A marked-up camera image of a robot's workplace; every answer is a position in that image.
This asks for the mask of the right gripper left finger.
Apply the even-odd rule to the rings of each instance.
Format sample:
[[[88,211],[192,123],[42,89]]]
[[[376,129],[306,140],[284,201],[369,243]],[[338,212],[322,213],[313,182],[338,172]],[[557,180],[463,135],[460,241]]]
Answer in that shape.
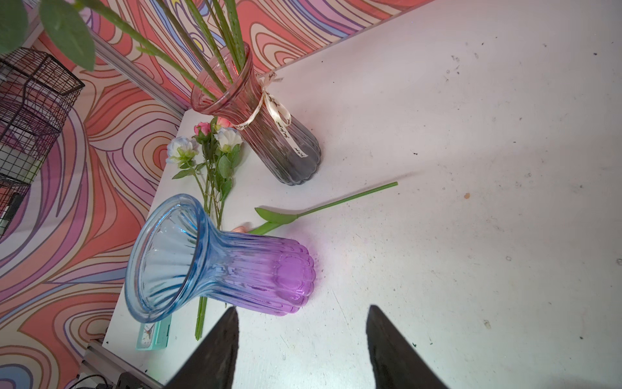
[[[232,388],[239,337],[238,313],[230,307],[165,388]]]

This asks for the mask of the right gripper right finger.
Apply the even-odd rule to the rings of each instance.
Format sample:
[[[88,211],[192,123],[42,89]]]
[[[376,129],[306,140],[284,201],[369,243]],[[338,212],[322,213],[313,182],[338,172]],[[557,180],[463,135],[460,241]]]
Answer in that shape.
[[[376,305],[366,335],[376,388],[448,388]]]

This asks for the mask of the blue purple glass vase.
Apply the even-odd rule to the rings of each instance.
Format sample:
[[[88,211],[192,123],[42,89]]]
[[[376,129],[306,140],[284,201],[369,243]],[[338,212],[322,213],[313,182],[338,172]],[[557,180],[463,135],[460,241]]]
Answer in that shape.
[[[284,316],[314,291],[314,259],[301,243],[221,231],[202,204],[176,194],[158,206],[131,251],[124,285],[132,317],[147,324],[208,297]]]

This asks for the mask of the pink tulip stem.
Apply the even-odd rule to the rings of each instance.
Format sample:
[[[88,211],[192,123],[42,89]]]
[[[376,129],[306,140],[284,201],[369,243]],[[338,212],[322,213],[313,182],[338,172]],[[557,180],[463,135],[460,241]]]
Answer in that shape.
[[[367,191],[362,191],[360,193],[352,194],[348,197],[344,197],[342,199],[337,199],[333,202],[319,205],[317,207],[305,210],[304,212],[300,212],[298,214],[288,214],[282,212],[274,212],[270,211],[266,208],[256,207],[255,211],[257,214],[264,219],[264,223],[259,225],[258,227],[249,229],[246,226],[240,226],[233,229],[235,233],[250,233],[254,235],[266,235],[274,230],[277,230],[281,226],[289,225],[296,220],[301,219],[302,217],[306,217],[307,215],[314,214],[316,212],[323,211],[325,209],[329,209],[331,207],[335,207],[340,204],[345,204],[349,201],[353,201],[355,199],[363,198],[367,195],[371,195],[380,191],[385,191],[387,189],[398,186],[398,182],[387,183],[382,186],[377,186]]]

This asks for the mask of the pink glass vase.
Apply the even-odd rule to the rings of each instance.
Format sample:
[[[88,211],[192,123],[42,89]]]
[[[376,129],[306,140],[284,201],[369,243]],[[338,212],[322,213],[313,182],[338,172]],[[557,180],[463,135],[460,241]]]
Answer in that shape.
[[[193,87],[191,106],[194,111],[226,118],[232,124],[241,124],[249,118],[262,95],[258,77],[266,74],[259,75],[255,72],[252,50],[245,45],[245,51],[246,64],[240,71],[236,69],[233,55],[226,48],[220,50],[223,63],[219,63],[217,57],[208,61],[226,90],[221,91],[209,74],[202,71],[199,81],[215,93],[216,99],[207,97]],[[308,155],[306,158],[298,157],[290,149],[265,107],[261,108],[259,115],[248,128],[239,131],[241,138],[249,144],[277,180],[288,186],[309,181],[317,173],[322,160],[322,150],[314,134],[293,115],[292,117],[293,122],[288,131]]]

